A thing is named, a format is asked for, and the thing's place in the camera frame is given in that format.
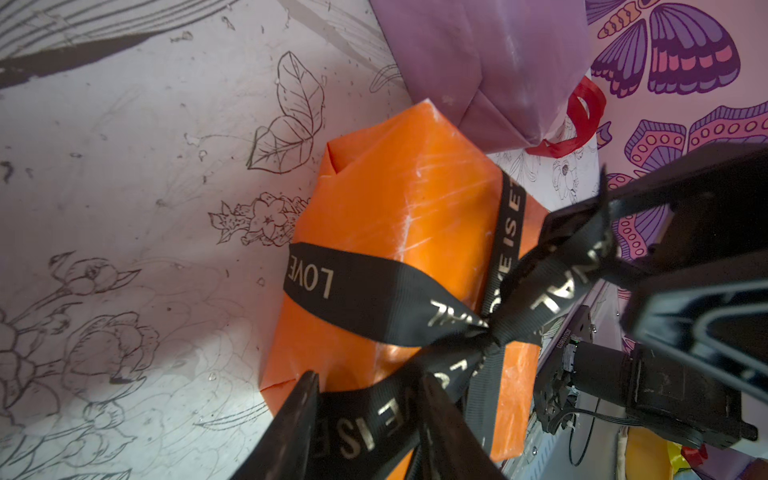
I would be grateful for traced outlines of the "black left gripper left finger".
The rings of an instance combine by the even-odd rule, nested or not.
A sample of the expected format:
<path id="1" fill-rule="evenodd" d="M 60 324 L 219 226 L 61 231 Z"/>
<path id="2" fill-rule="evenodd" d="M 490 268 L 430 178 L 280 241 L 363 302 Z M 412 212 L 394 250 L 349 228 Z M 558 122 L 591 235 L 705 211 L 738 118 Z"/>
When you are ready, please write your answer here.
<path id="1" fill-rule="evenodd" d="M 319 402 L 319 379 L 306 371 L 233 480 L 303 479 Z"/>

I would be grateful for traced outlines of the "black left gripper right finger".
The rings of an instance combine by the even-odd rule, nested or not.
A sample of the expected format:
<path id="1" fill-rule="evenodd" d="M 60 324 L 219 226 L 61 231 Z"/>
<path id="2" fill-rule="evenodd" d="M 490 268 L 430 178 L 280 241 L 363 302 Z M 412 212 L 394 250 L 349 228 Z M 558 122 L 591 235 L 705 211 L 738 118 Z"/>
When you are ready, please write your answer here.
<path id="1" fill-rule="evenodd" d="M 505 479 L 430 373 L 419 380 L 417 409 L 423 479 Z"/>

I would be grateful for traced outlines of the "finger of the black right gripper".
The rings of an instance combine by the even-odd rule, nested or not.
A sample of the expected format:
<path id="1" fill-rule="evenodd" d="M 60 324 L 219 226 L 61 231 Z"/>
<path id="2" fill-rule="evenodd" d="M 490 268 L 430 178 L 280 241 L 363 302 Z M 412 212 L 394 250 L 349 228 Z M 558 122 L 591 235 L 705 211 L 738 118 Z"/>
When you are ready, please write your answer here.
<path id="1" fill-rule="evenodd" d="M 704 193 L 736 195 L 766 184 L 765 144 L 708 144 L 626 185 L 548 214 L 539 240 L 554 238 L 571 218 L 592 214 L 602 203 L 615 221 Z"/>
<path id="2" fill-rule="evenodd" d="M 621 319 L 635 341 L 767 400 L 767 251 L 644 280 Z"/>

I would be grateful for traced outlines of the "black printed ribbon bow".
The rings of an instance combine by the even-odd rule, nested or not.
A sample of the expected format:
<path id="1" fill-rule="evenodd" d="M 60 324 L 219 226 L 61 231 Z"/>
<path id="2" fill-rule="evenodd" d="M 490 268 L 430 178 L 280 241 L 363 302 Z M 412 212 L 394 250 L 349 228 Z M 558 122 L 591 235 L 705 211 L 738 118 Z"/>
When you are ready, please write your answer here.
<path id="1" fill-rule="evenodd" d="M 382 479 L 402 460 L 422 473 L 418 383 L 432 374 L 490 458 L 506 347 L 531 344 L 615 256 L 607 204 L 573 217 L 521 259 L 493 241 L 480 313 L 404 263 L 308 243 L 291 246 L 288 297 L 368 340 L 413 347 L 394 373 L 357 390 L 319 394 L 308 479 Z"/>

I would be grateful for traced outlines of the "red satin ribbon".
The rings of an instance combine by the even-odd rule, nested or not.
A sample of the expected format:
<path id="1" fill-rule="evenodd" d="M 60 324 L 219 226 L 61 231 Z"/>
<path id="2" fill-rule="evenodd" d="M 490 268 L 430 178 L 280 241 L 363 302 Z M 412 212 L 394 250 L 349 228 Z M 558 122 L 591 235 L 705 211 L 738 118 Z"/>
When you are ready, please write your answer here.
<path id="1" fill-rule="evenodd" d="M 575 128 L 575 136 L 559 142 L 543 140 L 536 147 L 528 148 L 530 155 L 562 158 L 585 146 L 596 134 L 604 115 L 607 99 L 602 90 L 587 76 L 584 76 L 570 95 L 567 117 Z"/>

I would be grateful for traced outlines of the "lilac gift box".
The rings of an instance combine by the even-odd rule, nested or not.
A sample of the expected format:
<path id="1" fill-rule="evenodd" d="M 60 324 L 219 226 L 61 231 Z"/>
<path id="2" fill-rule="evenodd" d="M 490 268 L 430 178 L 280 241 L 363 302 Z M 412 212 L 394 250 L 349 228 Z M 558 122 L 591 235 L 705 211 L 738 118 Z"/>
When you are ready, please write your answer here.
<path id="1" fill-rule="evenodd" d="M 371 4 L 413 102 L 431 101 L 485 153 L 575 136 L 570 95 L 589 67 L 583 1 Z"/>

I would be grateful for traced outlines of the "orange gift box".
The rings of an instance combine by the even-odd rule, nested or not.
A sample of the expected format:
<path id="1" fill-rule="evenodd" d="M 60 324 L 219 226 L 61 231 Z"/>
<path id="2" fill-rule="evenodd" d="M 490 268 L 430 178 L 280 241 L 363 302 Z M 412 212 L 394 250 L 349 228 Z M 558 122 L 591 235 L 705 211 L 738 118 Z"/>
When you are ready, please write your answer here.
<path id="1" fill-rule="evenodd" d="M 430 101 L 331 141 L 314 195 L 289 246 L 308 243 L 412 266 L 480 313 L 493 241 L 521 259 L 536 245 L 547 210 L 493 163 Z M 394 373 L 413 347 L 368 340 L 300 307 L 284 290 L 260 390 L 281 408 L 306 371 L 319 394 L 357 390 Z M 540 339 L 506 347 L 490 458 L 524 448 Z"/>

